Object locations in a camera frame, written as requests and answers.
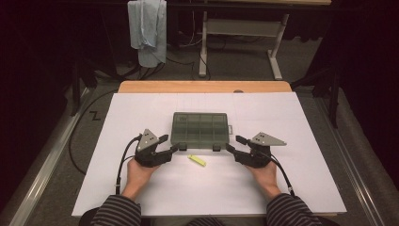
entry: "yellow object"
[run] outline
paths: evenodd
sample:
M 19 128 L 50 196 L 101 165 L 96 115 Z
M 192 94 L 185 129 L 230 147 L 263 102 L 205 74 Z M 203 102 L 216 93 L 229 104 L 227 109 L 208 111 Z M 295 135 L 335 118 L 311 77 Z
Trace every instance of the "yellow object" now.
M 187 157 L 188 157 L 189 159 L 193 160 L 194 162 L 196 162 L 196 163 L 202 165 L 203 167 L 206 166 L 206 162 L 205 162 L 205 161 L 203 161 L 202 159 L 196 157 L 196 156 L 193 155 L 193 154 L 190 154 L 190 155 L 187 156 Z

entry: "white paper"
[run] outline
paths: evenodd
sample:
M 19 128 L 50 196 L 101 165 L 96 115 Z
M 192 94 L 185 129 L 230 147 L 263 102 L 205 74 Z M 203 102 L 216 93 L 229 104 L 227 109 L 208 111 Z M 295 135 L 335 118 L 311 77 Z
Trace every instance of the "white paper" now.
M 135 93 L 114 94 L 103 131 L 90 161 L 88 173 L 73 209 L 73 216 L 100 206 L 115 194 L 114 184 L 127 143 L 144 129 L 156 136 L 171 134 L 174 112 L 226 113 L 233 135 L 230 144 L 240 151 L 248 147 L 235 141 L 259 132 L 281 139 L 286 146 L 272 147 L 284 167 L 295 194 L 314 213 L 346 212 L 326 161 L 314 139 L 300 103 L 286 93 Z M 167 150 L 170 141 L 158 146 Z M 134 154 L 133 144 L 128 155 Z M 189 160 L 196 154 L 206 161 L 202 167 Z M 126 166 L 122 171 L 122 188 Z M 287 185 L 278 172 L 279 187 Z M 188 150 L 177 152 L 152 176 L 137 198 L 142 216 L 205 216 L 265 214 L 267 205 L 249 171 L 227 151 Z

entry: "striped sleeve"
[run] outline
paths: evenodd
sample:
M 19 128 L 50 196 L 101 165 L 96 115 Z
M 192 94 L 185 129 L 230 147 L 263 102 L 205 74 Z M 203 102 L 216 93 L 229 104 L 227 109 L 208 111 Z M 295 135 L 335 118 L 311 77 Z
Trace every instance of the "striped sleeve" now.
M 196 218 L 187 226 L 223 226 L 223 224 L 216 218 Z
M 267 205 L 267 225 L 322 225 L 298 197 L 280 194 Z
M 140 223 L 140 205 L 120 195 L 109 196 L 91 221 L 93 226 L 139 226 Z

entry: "wire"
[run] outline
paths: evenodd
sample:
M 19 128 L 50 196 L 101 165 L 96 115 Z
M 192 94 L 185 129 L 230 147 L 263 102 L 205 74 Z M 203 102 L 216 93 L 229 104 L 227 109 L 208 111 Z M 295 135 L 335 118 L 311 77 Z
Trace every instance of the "wire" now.
M 282 168 L 281 164 L 279 163 L 279 160 L 273 154 L 270 154 L 270 156 L 269 156 L 269 155 L 267 155 L 265 153 L 261 153 L 261 152 L 257 152 L 257 153 L 267 157 L 268 159 L 270 159 L 270 161 L 274 162 L 276 164 L 276 166 L 279 167 L 279 169 L 282 172 L 282 176 L 284 177 L 285 183 L 287 183 L 288 191 L 290 192 L 291 196 L 295 197 L 293 186 L 291 185 L 291 182 L 288 179 L 287 174 L 285 173 L 284 169 Z
M 183 44 L 183 45 L 180 45 L 179 47 L 184 48 L 184 47 L 188 47 L 188 46 L 193 46 L 193 45 L 199 44 L 200 42 L 202 42 L 202 38 L 192 44 Z
M 126 157 L 124 160 L 123 160 L 123 162 L 125 162 L 126 160 L 128 160 L 129 158 L 133 158 L 134 157 L 134 155 L 130 155 L 129 157 Z
M 190 42 L 189 42 L 188 44 L 184 45 L 184 46 L 190 46 L 190 45 L 191 45 L 191 42 L 193 41 L 194 36 L 195 36 L 195 34 L 196 34 L 196 20 L 195 20 L 195 18 L 194 18 L 194 10 L 192 11 L 192 14 L 193 14 L 193 35 L 191 36 Z
M 206 72 L 207 72 L 207 74 L 208 74 L 208 79 L 206 79 L 206 80 L 208 80 L 208 81 L 211 80 L 211 71 L 209 70 L 208 65 L 206 65 L 205 61 L 203 60 L 202 56 L 200 56 L 200 54 L 199 54 L 199 59 L 202 61 L 203 64 L 205 64 Z
M 94 103 L 96 103 L 98 100 L 100 100 L 102 97 L 104 97 L 105 95 L 110 94 L 110 93 L 114 93 L 114 92 L 116 92 L 116 91 L 118 91 L 118 90 L 117 90 L 117 89 L 110 90 L 110 91 L 108 91 L 108 92 L 106 92 L 106 93 L 100 95 L 100 96 L 97 97 L 96 99 L 94 99 L 94 100 L 85 108 L 85 110 L 82 112 L 82 115 L 81 115 L 80 118 L 77 120 L 75 126 L 73 127 L 73 129 L 72 129 L 72 131 L 71 131 L 70 139 L 68 140 L 68 152 L 69 152 L 69 154 L 70 154 L 70 159 L 71 159 L 71 161 L 72 161 L 73 166 L 74 166 L 80 173 L 82 173 L 83 175 L 86 175 L 86 172 L 85 172 L 84 170 L 80 169 L 80 168 L 77 166 L 77 164 L 76 164 L 76 162 L 74 161 L 74 159 L 73 159 L 73 155 L 72 155 L 72 140 L 73 140 L 73 135 L 74 135 L 74 133 L 75 133 L 75 131 L 76 131 L 76 128 L 77 128 L 78 124 L 80 123 L 80 120 L 82 120 L 83 116 L 84 116 L 85 113 L 88 111 L 88 109 L 89 109 Z
M 116 193 L 117 195 L 120 194 L 120 173 L 122 172 L 123 163 L 124 163 L 124 161 L 126 161 L 126 159 L 130 158 L 130 157 L 125 158 L 125 157 L 126 157 L 126 154 L 127 154 L 127 151 L 129 150 L 130 146 L 131 146 L 135 141 L 141 140 L 141 136 L 142 136 L 142 135 L 140 134 L 140 135 L 138 135 L 137 137 L 134 137 L 132 140 L 130 140 L 130 142 L 127 144 L 127 146 L 126 146 L 126 148 L 125 148 L 125 151 L 123 152 L 122 159 L 120 160 L 120 168 L 118 169 L 117 183 L 115 184 L 115 189 L 116 189 L 116 190 L 115 190 L 115 193 Z
M 195 62 L 194 62 L 194 61 L 189 62 L 189 63 L 182 63 L 182 62 L 178 62 L 178 61 L 176 61 L 176 60 L 170 59 L 170 58 L 168 58 L 168 57 L 167 57 L 167 60 L 169 60 L 169 61 L 171 61 L 171 62 L 173 62 L 173 63 L 181 64 L 181 65 L 191 65 L 191 79 L 194 80 L 194 77 L 193 77 L 193 71 L 194 71 L 194 65 L 195 65 Z
M 153 74 L 159 73 L 162 69 L 164 69 L 165 63 L 160 63 L 156 65 L 156 67 L 153 69 L 151 73 L 146 72 L 146 74 L 142 75 L 141 77 L 138 78 L 138 80 L 145 80 L 146 78 L 150 77 Z
M 142 69 L 142 68 L 143 68 L 143 67 L 141 67 L 140 70 L 138 70 L 138 77 L 137 77 L 137 80 L 141 80 L 141 78 L 143 78 L 144 76 L 146 76 L 147 73 L 150 71 L 150 68 L 147 68 L 147 70 L 144 72 L 144 74 L 141 74 L 141 69 Z
M 232 40 L 233 42 L 237 42 L 237 43 L 253 43 L 253 42 L 261 41 L 264 39 L 265 39 L 265 37 L 257 37 L 255 40 L 238 40 L 233 37 L 226 38 L 226 40 Z

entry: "hand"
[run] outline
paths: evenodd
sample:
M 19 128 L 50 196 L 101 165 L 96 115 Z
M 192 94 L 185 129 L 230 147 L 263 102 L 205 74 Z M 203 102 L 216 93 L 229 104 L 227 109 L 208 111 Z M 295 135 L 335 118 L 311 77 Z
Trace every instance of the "hand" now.
M 143 188 L 150 181 L 152 174 L 159 167 L 160 166 L 146 168 L 142 167 L 134 159 L 130 160 L 127 164 L 126 187 L 123 189 L 121 195 L 134 201 L 141 188 Z
M 281 194 L 277 186 L 277 166 L 274 162 L 269 162 L 263 168 L 254 169 L 249 166 L 246 166 L 246 168 L 252 172 L 256 182 L 258 182 L 269 200 L 273 200 L 276 196 Z

